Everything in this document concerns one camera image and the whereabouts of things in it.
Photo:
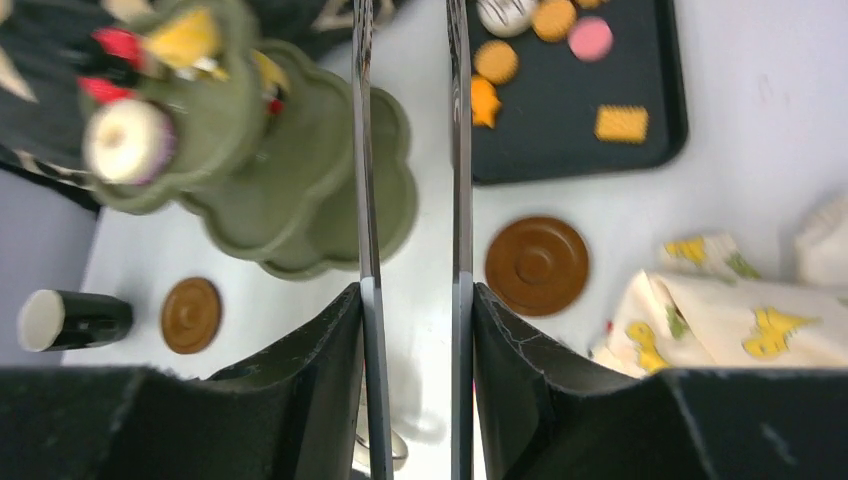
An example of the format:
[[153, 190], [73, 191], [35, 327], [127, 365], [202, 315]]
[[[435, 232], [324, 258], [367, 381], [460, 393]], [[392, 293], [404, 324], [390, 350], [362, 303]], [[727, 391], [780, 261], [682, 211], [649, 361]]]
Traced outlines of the green three-tier serving stand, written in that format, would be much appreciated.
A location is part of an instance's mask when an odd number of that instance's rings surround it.
[[[209, 7], [222, 35], [217, 58], [228, 78], [178, 77], [143, 47], [144, 37], [182, 11]], [[242, 1], [164, 1], [120, 25], [140, 40], [142, 77], [130, 99], [155, 104], [175, 126], [176, 152], [153, 181], [105, 183], [98, 200], [132, 214], [180, 203], [224, 253], [282, 279], [303, 280], [359, 263], [353, 90], [295, 45], [261, 37]], [[287, 74], [284, 110], [267, 113], [252, 52]]]

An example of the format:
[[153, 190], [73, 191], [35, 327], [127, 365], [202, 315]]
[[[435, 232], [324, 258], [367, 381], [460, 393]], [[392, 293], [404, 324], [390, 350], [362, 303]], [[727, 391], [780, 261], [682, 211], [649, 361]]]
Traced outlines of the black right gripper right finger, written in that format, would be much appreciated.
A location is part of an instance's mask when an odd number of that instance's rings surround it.
[[598, 365], [474, 289], [475, 384], [491, 479], [843, 479], [843, 369]]

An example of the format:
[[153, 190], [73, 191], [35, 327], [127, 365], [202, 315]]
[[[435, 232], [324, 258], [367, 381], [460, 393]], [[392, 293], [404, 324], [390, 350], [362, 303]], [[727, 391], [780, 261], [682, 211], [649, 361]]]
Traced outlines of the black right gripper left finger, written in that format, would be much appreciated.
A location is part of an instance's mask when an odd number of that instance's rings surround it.
[[206, 380], [150, 367], [5, 368], [5, 479], [347, 479], [363, 368], [349, 285]]

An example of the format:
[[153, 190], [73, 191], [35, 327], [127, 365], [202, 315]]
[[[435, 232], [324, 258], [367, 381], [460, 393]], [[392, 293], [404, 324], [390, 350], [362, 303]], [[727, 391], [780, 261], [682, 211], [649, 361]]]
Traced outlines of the chocolate striped white donut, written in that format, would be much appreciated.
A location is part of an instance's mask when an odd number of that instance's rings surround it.
[[477, 0], [476, 10], [483, 27], [499, 38], [525, 32], [539, 7], [537, 0]]

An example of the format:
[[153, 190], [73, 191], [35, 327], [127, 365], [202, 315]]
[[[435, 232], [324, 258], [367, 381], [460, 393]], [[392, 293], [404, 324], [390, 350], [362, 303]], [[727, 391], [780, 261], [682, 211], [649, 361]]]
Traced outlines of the white ring donut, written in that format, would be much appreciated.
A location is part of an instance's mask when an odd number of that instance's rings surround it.
[[105, 183], [143, 185], [160, 175], [176, 147], [168, 114], [153, 103], [126, 98], [97, 108], [89, 118], [82, 155]]

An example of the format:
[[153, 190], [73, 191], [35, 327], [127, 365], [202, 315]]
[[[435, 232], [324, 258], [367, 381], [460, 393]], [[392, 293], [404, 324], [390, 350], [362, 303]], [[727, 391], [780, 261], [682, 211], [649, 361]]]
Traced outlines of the metal serving tongs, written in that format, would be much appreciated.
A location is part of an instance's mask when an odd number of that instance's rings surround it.
[[[453, 174], [453, 305], [451, 355], [451, 476], [473, 476], [473, 255], [471, 195], [470, 46], [466, 7], [449, 1], [451, 60], [451, 158]], [[353, 4], [353, 141], [356, 172], [359, 287], [363, 305], [365, 376], [374, 479], [394, 476], [380, 250], [374, 198], [370, 66], [373, 5]]]

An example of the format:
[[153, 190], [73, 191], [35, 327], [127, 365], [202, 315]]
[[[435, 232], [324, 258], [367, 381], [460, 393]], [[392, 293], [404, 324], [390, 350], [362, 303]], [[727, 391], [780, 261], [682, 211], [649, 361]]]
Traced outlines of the red flower donut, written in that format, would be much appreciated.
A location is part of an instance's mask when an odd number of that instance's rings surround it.
[[79, 87], [97, 103], [135, 96], [144, 56], [134, 33], [117, 27], [99, 28], [69, 53]]

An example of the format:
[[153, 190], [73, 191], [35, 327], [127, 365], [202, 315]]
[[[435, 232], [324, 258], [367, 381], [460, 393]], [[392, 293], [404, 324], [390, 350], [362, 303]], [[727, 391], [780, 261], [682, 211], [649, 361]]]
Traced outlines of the orange fish biscuit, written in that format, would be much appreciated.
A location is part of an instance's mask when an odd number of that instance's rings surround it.
[[472, 124], [494, 129], [501, 108], [495, 86], [479, 75], [471, 77]]

